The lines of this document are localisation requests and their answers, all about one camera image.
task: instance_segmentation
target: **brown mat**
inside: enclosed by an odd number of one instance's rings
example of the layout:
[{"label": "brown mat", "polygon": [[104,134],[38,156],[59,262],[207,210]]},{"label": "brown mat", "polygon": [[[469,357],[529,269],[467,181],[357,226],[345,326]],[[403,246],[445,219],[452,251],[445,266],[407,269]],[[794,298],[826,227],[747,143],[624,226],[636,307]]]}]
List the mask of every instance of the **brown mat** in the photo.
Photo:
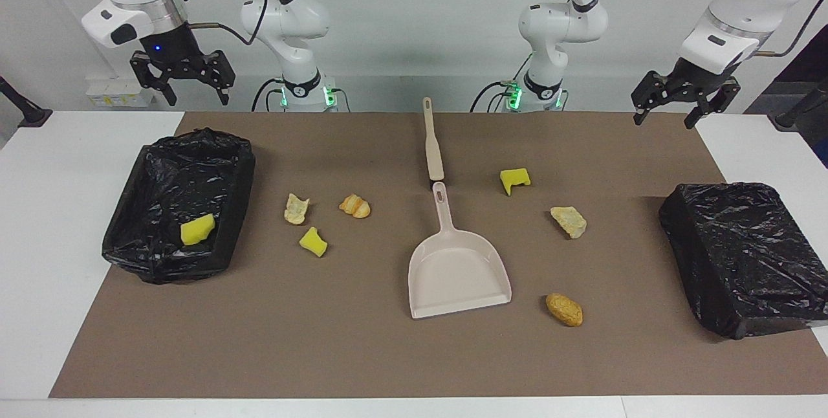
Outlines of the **brown mat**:
[{"label": "brown mat", "polygon": [[[411,319],[408,261],[437,231],[416,114],[188,113],[250,138],[256,181],[230,270],[153,286],[112,268],[51,397],[484,397],[828,393],[810,330],[722,340],[692,317],[657,221],[680,182],[722,176],[681,115],[435,115],[453,218],[503,257],[512,303]],[[506,197],[503,168],[532,186]],[[310,197],[285,223],[288,192]],[[350,193],[373,208],[357,221]],[[589,221],[569,241],[551,206]],[[316,259],[296,242],[317,226]],[[579,301],[572,329],[541,297]]]}]

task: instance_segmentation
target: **yellow foam piece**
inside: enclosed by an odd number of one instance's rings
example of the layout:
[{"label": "yellow foam piece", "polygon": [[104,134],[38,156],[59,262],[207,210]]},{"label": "yellow foam piece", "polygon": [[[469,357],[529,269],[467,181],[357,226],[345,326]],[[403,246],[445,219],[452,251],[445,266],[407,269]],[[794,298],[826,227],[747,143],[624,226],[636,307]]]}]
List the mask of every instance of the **yellow foam piece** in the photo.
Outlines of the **yellow foam piece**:
[{"label": "yellow foam piece", "polygon": [[529,180],[529,171],[526,168],[514,168],[513,170],[500,171],[500,181],[503,182],[503,188],[506,188],[506,194],[512,196],[512,185],[531,185]]},{"label": "yellow foam piece", "polygon": [[215,229],[215,218],[212,214],[202,215],[198,219],[181,224],[181,243],[195,245],[210,235]]},{"label": "yellow foam piece", "polygon": [[299,240],[299,245],[320,258],[325,255],[325,250],[328,249],[328,242],[322,240],[316,227],[311,227],[308,232],[305,232],[305,235]]}]

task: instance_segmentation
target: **trash bag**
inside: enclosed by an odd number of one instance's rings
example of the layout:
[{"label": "trash bag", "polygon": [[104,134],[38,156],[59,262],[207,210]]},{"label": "trash bag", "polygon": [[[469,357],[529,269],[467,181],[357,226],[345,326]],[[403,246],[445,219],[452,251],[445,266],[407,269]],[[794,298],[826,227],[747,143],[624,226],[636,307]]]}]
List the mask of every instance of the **trash bag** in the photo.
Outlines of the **trash bag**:
[{"label": "trash bag", "polygon": [[[211,129],[161,138],[139,153],[103,237],[103,258],[144,282],[226,270],[245,221],[256,159],[244,138]],[[207,239],[184,246],[180,225],[213,214]]]},{"label": "trash bag", "polygon": [[702,326],[740,339],[828,324],[828,271],[773,188],[682,184],[659,217]]}]

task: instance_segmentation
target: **yellow object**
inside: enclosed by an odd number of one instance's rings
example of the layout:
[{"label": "yellow object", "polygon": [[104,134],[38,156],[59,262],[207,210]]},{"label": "yellow object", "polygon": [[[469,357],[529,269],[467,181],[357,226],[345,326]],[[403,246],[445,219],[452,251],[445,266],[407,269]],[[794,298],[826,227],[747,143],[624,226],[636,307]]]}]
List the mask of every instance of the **yellow object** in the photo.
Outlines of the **yellow object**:
[{"label": "yellow object", "polygon": [[351,194],[344,199],[344,201],[340,204],[340,209],[344,211],[345,214],[350,214],[357,219],[362,219],[363,217],[367,217],[367,215],[371,214],[371,207],[367,201],[361,199],[361,197],[355,194]]},{"label": "yellow object", "polygon": [[506,194],[512,196],[512,185],[532,185],[529,180],[529,171],[526,168],[514,168],[513,170],[500,171],[500,181],[503,182],[503,188],[506,188]]},{"label": "yellow object", "polygon": [[305,221],[305,212],[308,210],[308,203],[311,200],[302,201],[296,195],[290,193],[287,195],[287,205],[285,206],[285,221],[298,226]]},{"label": "yellow object", "polygon": [[210,235],[215,229],[215,218],[212,214],[202,215],[198,219],[181,224],[181,243],[195,245]]},{"label": "yellow object", "polygon": [[555,208],[551,208],[549,212],[552,213],[552,217],[558,221],[558,224],[560,224],[561,227],[567,231],[570,238],[578,238],[583,235],[583,232],[585,232],[586,219],[583,219],[580,212],[578,212],[577,209],[572,208],[572,206],[566,206],[565,208],[559,208],[559,206],[556,206]]},{"label": "yellow object", "polygon": [[325,255],[325,250],[328,249],[328,242],[322,240],[316,227],[311,227],[308,232],[305,232],[305,235],[299,240],[299,245],[320,258]]},{"label": "yellow object", "polygon": [[561,294],[547,295],[549,312],[567,326],[577,327],[583,324],[583,309],[569,297]]}]

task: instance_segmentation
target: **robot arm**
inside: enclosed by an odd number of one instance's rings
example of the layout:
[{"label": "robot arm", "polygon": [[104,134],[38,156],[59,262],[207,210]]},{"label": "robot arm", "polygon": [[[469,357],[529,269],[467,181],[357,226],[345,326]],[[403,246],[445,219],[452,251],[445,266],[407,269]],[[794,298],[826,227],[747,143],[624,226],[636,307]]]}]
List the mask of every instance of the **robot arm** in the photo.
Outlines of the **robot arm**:
[{"label": "robot arm", "polygon": [[[286,90],[284,103],[297,111],[325,111],[334,98],[331,81],[316,66],[313,51],[303,39],[322,38],[328,33],[331,18],[316,0],[267,0],[257,39],[277,56]],[[246,2],[242,23],[254,32],[264,0]]]},{"label": "robot arm", "polygon": [[707,114],[724,112],[739,92],[733,72],[762,47],[798,1],[713,0],[681,44],[673,71],[667,76],[650,71],[633,91],[635,123],[670,102],[696,103],[685,119],[688,129]]},{"label": "robot arm", "polygon": [[607,29],[607,11],[598,0],[540,3],[524,9],[519,28],[533,52],[529,70],[520,82],[524,90],[521,105],[524,111],[527,105],[529,109],[546,109],[555,102],[569,61],[558,44],[601,38]]},{"label": "robot arm", "polygon": [[[227,90],[236,75],[221,50],[201,52],[187,23],[183,0],[103,0],[81,23],[106,47],[139,40],[144,50],[136,50],[130,59],[135,76],[143,87],[160,91],[170,105],[175,105],[177,97],[168,81],[177,78],[210,85],[227,105]],[[150,66],[160,75],[154,75]]]}]

